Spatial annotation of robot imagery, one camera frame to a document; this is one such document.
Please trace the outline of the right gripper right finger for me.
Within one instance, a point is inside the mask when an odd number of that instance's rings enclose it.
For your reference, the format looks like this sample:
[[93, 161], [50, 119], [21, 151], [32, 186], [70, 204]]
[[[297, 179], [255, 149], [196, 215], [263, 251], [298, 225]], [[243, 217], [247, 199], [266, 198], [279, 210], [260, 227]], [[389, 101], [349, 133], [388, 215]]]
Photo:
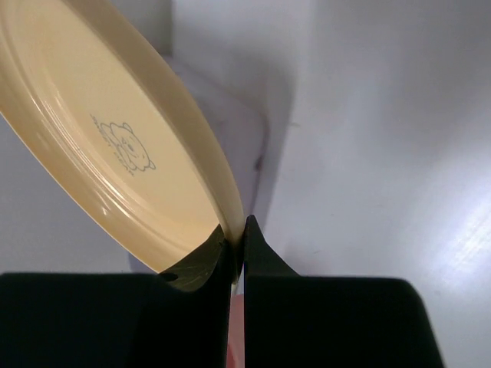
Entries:
[[423, 300], [399, 278], [295, 272], [254, 216], [245, 250], [247, 367], [442, 367]]

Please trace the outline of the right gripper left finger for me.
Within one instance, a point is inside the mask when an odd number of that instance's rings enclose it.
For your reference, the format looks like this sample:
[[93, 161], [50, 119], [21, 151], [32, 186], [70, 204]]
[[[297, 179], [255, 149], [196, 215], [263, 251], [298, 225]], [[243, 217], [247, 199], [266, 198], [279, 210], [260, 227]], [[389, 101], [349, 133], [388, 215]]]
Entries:
[[220, 228], [159, 274], [5, 273], [3, 367], [223, 367], [232, 249]]

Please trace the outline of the cream yellow plastic plate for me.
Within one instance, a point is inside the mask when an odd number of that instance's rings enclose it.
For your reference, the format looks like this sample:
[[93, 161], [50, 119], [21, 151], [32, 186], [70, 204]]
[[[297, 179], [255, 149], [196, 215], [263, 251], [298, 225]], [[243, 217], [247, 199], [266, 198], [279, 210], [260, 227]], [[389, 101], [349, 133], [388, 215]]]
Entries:
[[58, 185], [152, 270], [215, 230], [239, 247], [245, 215], [218, 140], [111, 2], [1, 3], [1, 113]]

